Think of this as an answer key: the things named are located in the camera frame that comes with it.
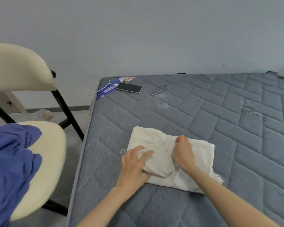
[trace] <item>gray tile floor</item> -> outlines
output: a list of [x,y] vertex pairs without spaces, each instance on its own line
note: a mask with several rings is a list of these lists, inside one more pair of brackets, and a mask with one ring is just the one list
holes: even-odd
[[[72,113],[85,134],[88,123],[88,111],[73,111]],[[53,115],[54,117],[50,122],[59,123],[66,119],[63,112],[54,112]],[[38,120],[33,114],[15,113],[10,114],[10,116],[16,122]],[[4,124],[5,122],[0,119],[0,126]],[[82,150],[82,141],[72,126],[65,128],[64,131],[67,137],[66,160],[60,180],[51,199],[68,207],[79,156]],[[25,218],[12,222],[10,227],[64,227],[65,222],[66,217],[45,209],[39,209]]]

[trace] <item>door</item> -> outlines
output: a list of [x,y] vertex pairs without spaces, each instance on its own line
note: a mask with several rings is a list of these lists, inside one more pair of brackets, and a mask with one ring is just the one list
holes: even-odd
[[0,93],[0,107],[6,113],[27,113],[24,106],[12,92]]

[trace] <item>black phone screen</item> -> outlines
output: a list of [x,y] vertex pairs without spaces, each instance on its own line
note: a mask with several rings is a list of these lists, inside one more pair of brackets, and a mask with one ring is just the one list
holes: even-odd
[[142,89],[141,86],[133,85],[133,84],[126,84],[126,83],[120,83],[117,86],[117,90],[127,91],[127,92],[140,93],[141,89]]

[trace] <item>forearm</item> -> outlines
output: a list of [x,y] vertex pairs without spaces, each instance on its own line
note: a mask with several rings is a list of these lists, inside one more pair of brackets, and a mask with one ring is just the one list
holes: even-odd
[[188,174],[209,198],[228,227],[278,226],[256,208],[212,179],[199,167],[193,166]]
[[106,227],[127,196],[114,187],[108,195],[77,225],[77,227]]

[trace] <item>crumpled blue garment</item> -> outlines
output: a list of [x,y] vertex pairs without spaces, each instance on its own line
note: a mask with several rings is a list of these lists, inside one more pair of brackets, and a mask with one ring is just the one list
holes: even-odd
[[38,171],[42,157],[26,149],[42,135],[35,126],[9,123],[0,127],[0,227],[9,218]]

